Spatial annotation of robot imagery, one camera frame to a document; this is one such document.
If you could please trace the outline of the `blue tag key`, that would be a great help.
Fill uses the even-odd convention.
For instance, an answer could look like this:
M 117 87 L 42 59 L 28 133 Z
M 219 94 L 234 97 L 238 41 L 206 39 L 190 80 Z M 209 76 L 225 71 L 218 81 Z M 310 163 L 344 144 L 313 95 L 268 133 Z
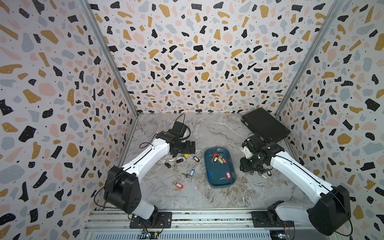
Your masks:
M 195 170 L 191 169 L 188 173 L 184 173 L 183 176 L 186 178 L 192 178 L 195 174 Z

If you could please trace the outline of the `teal storage box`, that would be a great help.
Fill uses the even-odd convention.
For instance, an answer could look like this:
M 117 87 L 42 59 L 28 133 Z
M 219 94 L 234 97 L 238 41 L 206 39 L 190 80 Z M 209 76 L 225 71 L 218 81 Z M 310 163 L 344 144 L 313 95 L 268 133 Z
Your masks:
M 212 188 L 226 188 L 237 180 L 231 154 L 224 147 L 208 148 L 204 152 L 206 178 Z

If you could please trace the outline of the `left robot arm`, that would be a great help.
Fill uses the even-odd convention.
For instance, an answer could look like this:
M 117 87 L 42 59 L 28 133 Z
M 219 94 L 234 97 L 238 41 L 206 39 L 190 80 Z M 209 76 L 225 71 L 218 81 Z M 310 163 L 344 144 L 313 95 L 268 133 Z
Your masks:
M 142 199 L 140 183 L 149 170 L 167 154 L 195 154 L 196 142 L 181 140 L 169 132 L 160 132 L 133 160 L 122 167 L 114 166 L 108 172 L 104 200 L 127 214 L 144 220 L 157 217 L 156 206 Z

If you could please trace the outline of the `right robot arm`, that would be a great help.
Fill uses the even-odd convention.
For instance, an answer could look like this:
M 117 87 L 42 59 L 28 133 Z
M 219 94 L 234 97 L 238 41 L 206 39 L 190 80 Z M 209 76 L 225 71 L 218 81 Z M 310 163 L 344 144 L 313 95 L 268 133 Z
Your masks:
M 300 165 L 280 145 L 255 145 L 250 139 L 242 144 L 244 157 L 240 170 L 244 173 L 268 173 L 275 169 L 294 183 L 312 202 L 310 205 L 277 201 L 269 206 L 269 221 L 290 221 L 312 225 L 321 234 L 330 236 L 351 222 L 350 193 L 317 177 Z

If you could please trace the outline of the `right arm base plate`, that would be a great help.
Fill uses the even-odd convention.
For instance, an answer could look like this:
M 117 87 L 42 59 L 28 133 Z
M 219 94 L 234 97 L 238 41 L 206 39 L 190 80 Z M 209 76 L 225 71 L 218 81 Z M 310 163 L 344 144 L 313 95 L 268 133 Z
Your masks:
M 254 228 L 293 228 L 295 225 L 292 221 L 282 221 L 273 211 L 253 211 L 251 216 Z

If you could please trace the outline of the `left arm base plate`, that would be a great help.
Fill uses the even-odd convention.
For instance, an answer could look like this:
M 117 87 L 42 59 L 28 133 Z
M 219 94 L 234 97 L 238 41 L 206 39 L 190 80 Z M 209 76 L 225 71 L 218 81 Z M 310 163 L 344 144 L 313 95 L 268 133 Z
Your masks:
M 146 220 L 137 215 L 133 215 L 130 229 L 170 229 L 172 216 L 172 212 L 157 212 Z

